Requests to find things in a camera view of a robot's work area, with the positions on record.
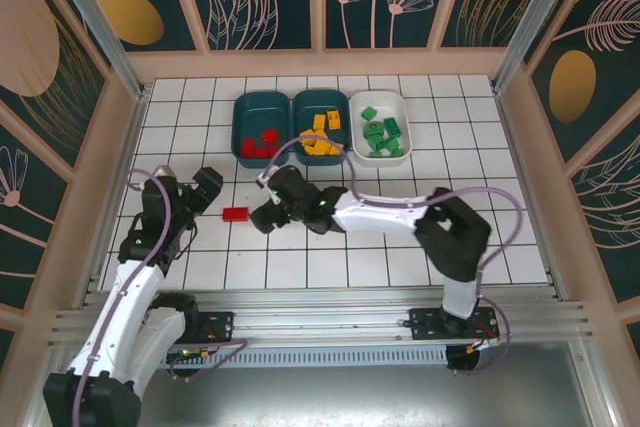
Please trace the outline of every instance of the yellow block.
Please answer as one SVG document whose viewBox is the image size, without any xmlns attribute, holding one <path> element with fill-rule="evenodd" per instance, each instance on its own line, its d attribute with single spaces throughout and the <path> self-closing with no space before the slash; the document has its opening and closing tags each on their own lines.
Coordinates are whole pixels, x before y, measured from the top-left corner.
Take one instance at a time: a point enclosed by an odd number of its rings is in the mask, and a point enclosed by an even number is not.
<svg viewBox="0 0 640 427">
<path fill-rule="evenodd" d="M 313 148 L 317 152 L 316 155 L 327 155 L 331 150 L 331 144 L 326 140 L 318 140 Z"/>
<path fill-rule="evenodd" d="M 313 130 L 324 130 L 326 115 L 316 114 L 313 116 Z"/>
<path fill-rule="evenodd" d="M 340 112 L 337 110 L 327 111 L 329 119 L 329 130 L 338 130 L 340 128 Z"/>
<path fill-rule="evenodd" d="M 315 132 L 313 130 L 311 130 L 311 129 L 307 129 L 304 132 L 300 132 L 300 136 L 302 136 L 302 135 L 314 135 L 314 134 L 315 134 Z M 304 140 L 301 140 L 300 143 L 302 145 L 304 145 L 304 146 L 309 145 L 309 146 L 313 147 L 315 145 L 315 143 L 316 143 L 316 139 L 304 139 Z"/>
<path fill-rule="evenodd" d="M 340 155 L 340 149 L 338 149 L 335 145 L 331 146 L 331 150 L 329 151 L 329 155 Z"/>
</svg>

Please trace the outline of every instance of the gray floor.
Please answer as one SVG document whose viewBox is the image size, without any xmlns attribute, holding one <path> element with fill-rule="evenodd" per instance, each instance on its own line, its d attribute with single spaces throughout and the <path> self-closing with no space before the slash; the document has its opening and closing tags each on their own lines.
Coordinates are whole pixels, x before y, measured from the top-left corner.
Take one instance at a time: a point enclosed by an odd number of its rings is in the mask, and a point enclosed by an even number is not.
<svg viewBox="0 0 640 427">
<path fill-rule="evenodd" d="M 517 345 L 498 370 L 227 369 L 191 384 L 159 371 L 141 427 L 590 426 L 568 350 Z"/>
</svg>

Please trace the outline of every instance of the green block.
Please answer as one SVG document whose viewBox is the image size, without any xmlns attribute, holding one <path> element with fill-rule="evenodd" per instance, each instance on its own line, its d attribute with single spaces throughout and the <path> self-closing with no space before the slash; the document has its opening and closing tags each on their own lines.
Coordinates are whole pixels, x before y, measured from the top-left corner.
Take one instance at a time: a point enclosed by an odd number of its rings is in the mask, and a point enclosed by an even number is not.
<svg viewBox="0 0 640 427">
<path fill-rule="evenodd" d="M 400 147 L 400 142 L 398 142 L 398 139 L 387 139 L 387 143 L 384 146 L 384 148 L 387 149 L 389 152 L 393 152 L 399 147 Z"/>
<path fill-rule="evenodd" d="M 369 106 L 369 107 L 367 107 L 366 109 L 364 109 L 362 111 L 360 116 L 363 119 L 365 119 L 367 121 L 370 121 L 371 119 L 373 119 L 376 116 L 377 113 L 378 113 L 378 111 L 376 109 L 374 109 L 373 107 Z"/>
<path fill-rule="evenodd" d="M 371 147 L 371 150 L 381 150 L 384 148 L 384 139 L 381 135 L 372 135 L 367 139 L 367 142 L 369 142 L 369 147 Z"/>
<path fill-rule="evenodd" d="M 368 139 L 372 135 L 384 135 L 384 124 L 382 122 L 369 122 L 364 126 L 364 138 Z"/>
<path fill-rule="evenodd" d="M 402 132 L 400 132 L 400 127 L 398 127 L 396 119 L 389 117 L 388 119 L 384 119 L 383 123 L 384 128 L 387 129 L 387 134 L 389 134 L 390 139 L 397 139 L 402 136 Z"/>
</svg>

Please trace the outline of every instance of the cable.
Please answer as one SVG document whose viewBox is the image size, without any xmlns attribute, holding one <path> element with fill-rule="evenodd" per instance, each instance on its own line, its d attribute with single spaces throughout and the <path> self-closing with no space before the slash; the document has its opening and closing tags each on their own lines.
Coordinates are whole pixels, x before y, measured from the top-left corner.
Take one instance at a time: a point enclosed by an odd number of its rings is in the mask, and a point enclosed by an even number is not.
<svg viewBox="0 0 640 427">
<path fill-rule="evenodd" d="M 96 336 L 96 340 L 93 343 L 93 347 L 91 348 L 91 353 L 87 357 L 87 365 L 85 365 L 84 371 L 82 372 L 82 376 L 80 377 L 80 381 L 78 382 L 78 387 L 76 389 L 76 393 L 73 398 L 73 410 L 71 413 L 71 416 L 72 416 L 71 420 L 72 420 L 73 427 L 81 427 L 80 426 L 80 404 L 82 403 L 82 394 L 84 393 L 84 389 L 87 384 L 87 380 L 89 378 L 89 373 L 93 368 L 93 364 L 97 360 L 96 356 L 100 351 L 102 341 L 104 340 L 107 330 L 109 329 L 109 325 L 111 324 L 111 320 L 115 315 L 118 305 L 120 304 L 120 301 L 122 300 L 122 298 L 125 295 L 127 295 L 127 289 L 133 283 L 137 275 L 142 271 L 142 269 L 144 269 L 144 267 L 149 263 L 149 261 L 158 253 L 158 251 L 160 250 L 160 247 L 162 247 L 162 244 L 165 241 L 167 234 L 169 232 L 169 225 L 171 222 L 171 204 L 169 202 L 169 194 L 167 193 L 166 189 L 164 188 L 162 183 L 156 177 L 153 176 L 153 174 L 147 172 L 146 170 L 131 169 L 130 173 L 142 174 L 146 176 L 149 180 L 153 181 L 154 184 L 156 184 L 156 187 L 158 187 L 158 190 L 160 190 L 160 194 L 162 195 L 162 200 L 164 201 L 164 212 L 165 212 L 164 224 L 162 226 L 162 232 L 160 233 L 160 237 L 158 237 L 158 241 L 156 242 L 156 245 L 153 246 L 153 249 L 151 249 L 149 254 L 147 254 L 147 256 L 140 262 L 140 264 L 138 264 L 138 266 L 131 273 L 129 278 L 125 280 L 125 282 L 122 284 L 122 287 L 120 287 L 120 290 L 118 291 L 118 294 L 115 300 L 113 301 L 113 304 L 111 304 L 111 308 L 107 312 L 104 322 L 100 327 L 98 335 Z"/>
<path fill-rule="evenodd" d="M 209 344 L 175 344 L 175 345 L 173 345 L 171 347 L 172 349 L 174 349 L 174 348 L 175 349 L 202 349 L 202 348 L 208 348 L 208 347 L 211 347 L 211 346 L 215 346 L 215 347 L 217 347 L 217 351 L 216 352 L 220 351 L 220 349 L 222 349 L 224 347 L 233 347 L 234 345 L 238 345 L 239 347 L 237 349 L 235 349 L 233 352 L 231 352 L 230 354 L 225 355 L 222 359 L 220 359 L 218 362 L 216 362 L 213 365 L 213 367 L 201 368 L 195 374 L 190 375 L 188 377 L 180 377 L 173 370 L 173 367 L 178 362 L 180 362 L 182 360 L 182 359 L 180 359 L 180 357 L 176 357 L 169 364 L 169 374 L 171 374 L 171 377 L 173 378 L 173 380 L 182 379 L 184 382 L 189 382 L 189 381 L 191 381 L 193 379 L 196 379 L 196 378 L 206 377 L 208 375 L 213 374 L 223 364 L 226 364 L 232 358 L 234 358 L 236 355 L 238 355 L 242 350 L 246 349 L 248 344 L 249 344 L 249 342 L 246 339 L 238 340 L 236 342 L 225 342 L 224 344 L 221 344 L 219 342 L 213 342 L 213 343 L 209 343 Z"/>
<path fill-rule="evenodd" d="M 505 199 L 507 199 L 509 202 L 511 202 L 511 204 L 513 204 L 516 210 L 516 225 L 513 231 L 511 232 L 511 235 L 507 237 L 507 239 L 502 243 L 502 245 L 500 245 L 496 250 L 491 252 L 478 265 L 478 271 L 476 273 L 476 295 L 477 296 L 480 295 L 480 288 L 482 285 L 482 276 L 484 275 L 484 269 L 487 267 L 489 262 L 491 262 L 498 255 L 504 252 L 510 245 L 513 244 L 516 237 L 520 233 L 520 229 L 522 228 L 522 223 L 523 223 L 522 206 L 520 205 L 520 202 L 518 202 L 518 199 L 516 199 L 512 194 L 510 194 L 506 190 L 498 189 L 496 187 L 466 187 L 463 189 L 454 190 L 444 195 L 440 195 L 438 197 L 432 197 L 430 199 L 426 199 L 416 203 L 410 203 L 410 202 L 392 203 L 392 202 L 380 202 L 375 200 L 369 200 L 362 197 L 362 195 L 357 191 L 356 169 L 353 165 L 353 162 L 351 161 L 351 159 L 349 158 L 345 150 L 342 148 L 342 146 L 337 142 L 334 142 L 333 140 L 327 139 L 326 137 L 322 137 L 320 135 L 301 135 L 299 137 L 296 137 L 286 142 L 282 147 L 280 147 L 280 149 L 278 149 L 276 154 L 273 157 L 271 157 L 271 160 L 269 161 L 265 169 L 262 171 L 261 175 L 264 176 L 269 172 L 271 167 L 273 167 L 273 165 L 275 164 L 276 159 L 280 157 L 280 155 L 282 155 L 287 150 L 287 148 L 289 148 L 289 146 L 295 144 L 296 142 L 299 142 L 300 140 L 307 140 L 307 139 L 324 140 L 325 142 L 330 143 L 334 147 L 337 147 L 338 150 L 340 150 L 340 154 L 345 158 L 345 160 L 347 161 L 347 164 L 349 164 L 349 168 L 351 169 L 351 191 L 353 192 L 353 196 L 362 204 L 369 205 L 371 207 L 379 207 L 383 209 L 397 209 L 397 208 L 419 209 L 422 207 L 428 207 L 433 204 L 444 202 L 445 200 L 449 200 L 454 197 L 460 197 L 462 195 L 477 194 L 477 193 L 488 193 L 488 194 L 500 195 Z"/>
<path fill-rule="evenodd" d="M 478 370 L 470 370 L 468 372 L 465 372 L 469 375 L 485 374 L 491 370 L 496 369 L 502 362 L 504 362 L 504 359 L 507 357 L 507 353 L 509 352 L 509 347 L 511 346 L 511 325 L 507 320 L 507 316 L 504 313 L 504 310 L 502 310 L 502 308 L 498 304 L 496 304 L 493 300 L 485 297 L 484 295 L 480 295 L 479 298 L 480 300 L 486 302 L 491 307 L 493 307 L 495 311 L 498 313 L 498 315 L 502 318 L 502 322 L 504 323 L 506 340 L 504 342 L 504 349 L 502 349 L 502 353 L 500 354 L 500 357 L 498 357 L 495 361 L 493 361 L 491 364 L 487 365 L 486 367 L 482 367 L 481 369 L 478 369 Z"/>
</svg>

